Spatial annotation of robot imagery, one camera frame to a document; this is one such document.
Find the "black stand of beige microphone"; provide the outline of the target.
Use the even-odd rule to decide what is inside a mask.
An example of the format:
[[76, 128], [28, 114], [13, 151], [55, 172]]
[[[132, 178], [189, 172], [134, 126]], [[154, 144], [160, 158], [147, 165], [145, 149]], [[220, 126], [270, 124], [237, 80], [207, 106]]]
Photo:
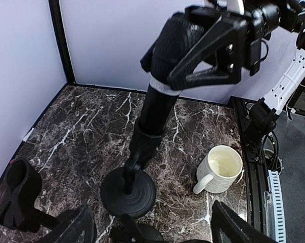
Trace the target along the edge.
[[165, 242], [162, 234], [147, 224], [137, 224], [128, 214], [118, 217], [122, 228], [112, 227], [109, 238], [115, 242]]

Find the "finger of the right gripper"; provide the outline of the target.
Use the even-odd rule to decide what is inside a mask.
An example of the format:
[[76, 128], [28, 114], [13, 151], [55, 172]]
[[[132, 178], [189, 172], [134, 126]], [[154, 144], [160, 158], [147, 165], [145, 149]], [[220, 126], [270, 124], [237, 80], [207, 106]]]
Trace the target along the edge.
[[150, 47], [147, 53], [140, 60], [141, 68], [145, 72], [151, 71], [152, 57], [153, 57], [154, 47]]

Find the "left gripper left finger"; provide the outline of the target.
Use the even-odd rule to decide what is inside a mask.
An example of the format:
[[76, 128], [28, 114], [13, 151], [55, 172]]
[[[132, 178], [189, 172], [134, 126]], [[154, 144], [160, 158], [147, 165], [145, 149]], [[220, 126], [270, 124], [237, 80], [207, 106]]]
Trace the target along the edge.
[[95, 216], [89, 205], [67, 210], [58, 219], [62, 222], [36, 242], [96, 242]]

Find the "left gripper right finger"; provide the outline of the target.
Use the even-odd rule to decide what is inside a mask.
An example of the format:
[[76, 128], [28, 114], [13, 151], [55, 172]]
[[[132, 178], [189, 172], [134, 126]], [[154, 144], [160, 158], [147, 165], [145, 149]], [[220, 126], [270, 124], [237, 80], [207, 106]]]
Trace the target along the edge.
[[224, 202], [218, 200], [212, 205], [210, 226], [213, 242], [275, 242], [249, 225]]

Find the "small black microphone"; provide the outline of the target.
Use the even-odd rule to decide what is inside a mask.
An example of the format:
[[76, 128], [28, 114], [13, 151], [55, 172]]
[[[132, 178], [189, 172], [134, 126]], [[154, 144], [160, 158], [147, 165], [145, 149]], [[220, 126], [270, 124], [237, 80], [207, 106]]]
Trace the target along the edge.
[[168, 83], [168, 76], [202, 37], [204, 28], [190, 22], [184, 13], [173, 14], [165, 23], [154, 47], [151, 78], [141, 115], [140, 128], [158, 135], [165, 130], [181, 91]]

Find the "black stand of tall microphone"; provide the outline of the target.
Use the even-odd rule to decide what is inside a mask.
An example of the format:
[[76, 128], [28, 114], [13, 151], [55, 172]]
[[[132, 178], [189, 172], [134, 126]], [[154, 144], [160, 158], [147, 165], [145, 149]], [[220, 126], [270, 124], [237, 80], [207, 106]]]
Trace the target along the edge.
[[59, 220], [34, 207], [42, 189], [42, 179], [23, 159], [10, 163], [4, 178], [5, 193], [0, 203], [0, 225], [9, 229], [37, 233], [40, 227], [54, 229]]

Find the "black stand of small microphone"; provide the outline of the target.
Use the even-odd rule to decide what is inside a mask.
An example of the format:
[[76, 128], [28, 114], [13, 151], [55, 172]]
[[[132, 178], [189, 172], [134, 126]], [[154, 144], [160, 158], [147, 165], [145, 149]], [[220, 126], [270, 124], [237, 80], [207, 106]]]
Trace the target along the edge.
[[101, 184], [101, 201], [110, 215], [119, 217], [128, 214], [132, 218], [140, 218], [152, 209], [156, 187], [144, 169], [157, 153], [164, 133], [147, 134], [140, 128], [139, 119], [136, 120], [129, 144], [129, 158], [123, 167], [108, 173]]

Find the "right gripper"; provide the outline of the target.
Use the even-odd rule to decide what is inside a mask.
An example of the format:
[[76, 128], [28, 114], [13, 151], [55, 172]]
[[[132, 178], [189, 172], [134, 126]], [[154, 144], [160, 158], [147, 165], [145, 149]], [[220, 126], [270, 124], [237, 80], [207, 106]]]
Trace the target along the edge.
[[209, 7], [185, 8], [188, 20], [204, 28], [167, 81], [173, 90], [231, 85], [241, 81], [249, 19]]

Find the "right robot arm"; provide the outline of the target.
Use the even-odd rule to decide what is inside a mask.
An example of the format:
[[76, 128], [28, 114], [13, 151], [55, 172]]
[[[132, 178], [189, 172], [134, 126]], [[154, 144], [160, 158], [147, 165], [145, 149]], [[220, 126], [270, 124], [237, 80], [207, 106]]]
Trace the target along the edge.
[[228, 1], [173, 14], [141, 59], [150, 87], [168, 96], [205, 86], [237, 84], [247, 70], [256, 85], [242, 92], [256, 103], [243, 126], [247, 152], [305, 85], [305, 2]]

